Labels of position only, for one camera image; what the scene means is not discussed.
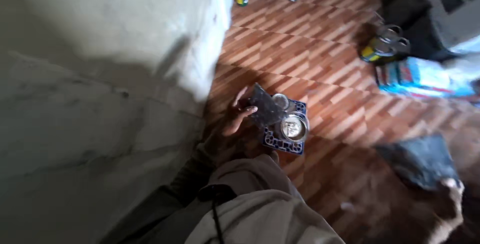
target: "black cord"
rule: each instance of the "black cord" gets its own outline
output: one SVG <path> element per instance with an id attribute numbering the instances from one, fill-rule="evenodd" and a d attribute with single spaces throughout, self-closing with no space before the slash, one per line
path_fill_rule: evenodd
<path id="1" fill-rule="evenodd" d="M 217 206 L 216 206 L 216 196 L 212 198 L 212 210 L 213 210 L 213 220 L 215 221 L 215 228 L 216 228 L 216 234 L 218 236 L 218 240 L 220 244 L 225 244 L 225 241 L 223 241 L 223 236 L 222 236 L 222 229 L 220 229 L 220 222 L 219 222 L 219 215 L 217 214 Z"/>

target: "hand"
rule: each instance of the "hand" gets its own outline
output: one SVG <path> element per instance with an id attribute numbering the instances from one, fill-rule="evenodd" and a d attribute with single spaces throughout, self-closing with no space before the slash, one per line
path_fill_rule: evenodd
<path id="1" fill-rule="evenodd" d="M 258 108 L 256 106 L 249 106 L 242 108 L 240 106 L 240 99 L 247 92 L 248 87 L 244 87 L 240 92 L 237 93 L 235 98 L 229 103 L 226 108 L 225 117 L 223 118 L 220 126 L 220 134 L 224 137 L 229 137 L 232 134 L 236 133 L 240 128 L 240 124 L 245 117 L 250 116 L 251 114 L 257 112 Z"/>

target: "metal lid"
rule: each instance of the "metal lid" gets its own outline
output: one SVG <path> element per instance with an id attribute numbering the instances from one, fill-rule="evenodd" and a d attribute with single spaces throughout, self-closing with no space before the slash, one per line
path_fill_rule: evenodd
<path id="1" fill-rule="evenodd" d="M 377 32 L 378 38 L 386 43 L 398 41 L 402 34 L 402 29 L 394 24 L 382 26 Z"/>

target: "tiled floor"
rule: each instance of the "tiled floor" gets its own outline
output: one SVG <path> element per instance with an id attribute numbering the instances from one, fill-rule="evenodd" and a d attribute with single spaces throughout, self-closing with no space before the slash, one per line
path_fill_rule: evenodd
<path id="1" fill-rule="evenodd" d="M 281 165 L 307 204 L 347 243 L 375 235 L 407 196 L 371 148 L 375 143 L 441 132 L 459 146 L 452 153 L 459 170 L 466 172 L 479 156 L 466 148 L 478 149 L 480 135 L 480 111 L 469 103 L 414 100 L 377 89 L 357 46 L 368 38 L 368 24 L 377 23 L 378 7 L 379 0 L 250 0 L 235 6 L 206 109 L 212 124 L 236 92 L 255 82 L 270 94 L 307 103 L 305 153 L 281 153 Z M 252 135 L 255 128 L 247 129 Z M 248 146 L 259 149 L 258 141 Z"/>

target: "finger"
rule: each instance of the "finger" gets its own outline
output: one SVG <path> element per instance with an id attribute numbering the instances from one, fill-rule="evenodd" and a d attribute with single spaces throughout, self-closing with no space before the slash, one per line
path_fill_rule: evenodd
<path id="1" fill-rule="evenodd" d="M 240 90 L 240 91 L 237 93 L 237 96 L 235 97 L 235 99 L 234 99 L 233 102 L 232 102 L 232 106 L 233 106 L 233 107 L 235 107 L 235 106 L 238 105 L 240 98 L 245 94 L 245 92 L 247 92 L 247 89 L 248 89 L 248 86 L 242 88 L 242 90 Z"/>
<path id="2" fill-rule="evenodd" d="M 257 111 L 258 111 L 257 106 L 249 106 L 249 107 L 246 107 L 245 109 L 243 109 L 242 112 L 240 112 L 238 114 L 238 117 L 243 119 L 243 118 L 246 118 L 246 117 L 250 116 L 251 114 L 253 114 Z"/>

